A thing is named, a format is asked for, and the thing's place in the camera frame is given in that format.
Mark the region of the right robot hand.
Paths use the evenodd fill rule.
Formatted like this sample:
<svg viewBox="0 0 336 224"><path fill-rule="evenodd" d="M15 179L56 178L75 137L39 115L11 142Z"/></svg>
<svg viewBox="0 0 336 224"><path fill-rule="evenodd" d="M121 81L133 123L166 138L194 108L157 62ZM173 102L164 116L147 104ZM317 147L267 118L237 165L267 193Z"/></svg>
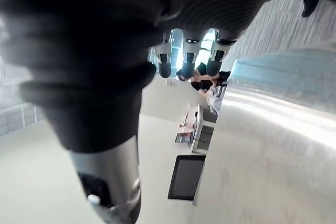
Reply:
<svg viewBox="0 0 336 224"><path fill-rule="evenodd" d="M266 0L1 0L1 56L32 74L20 87L67 149L87 200L106 223L141 208L138 123L156 69L151 47L172 29L237 39Z"/></svg>

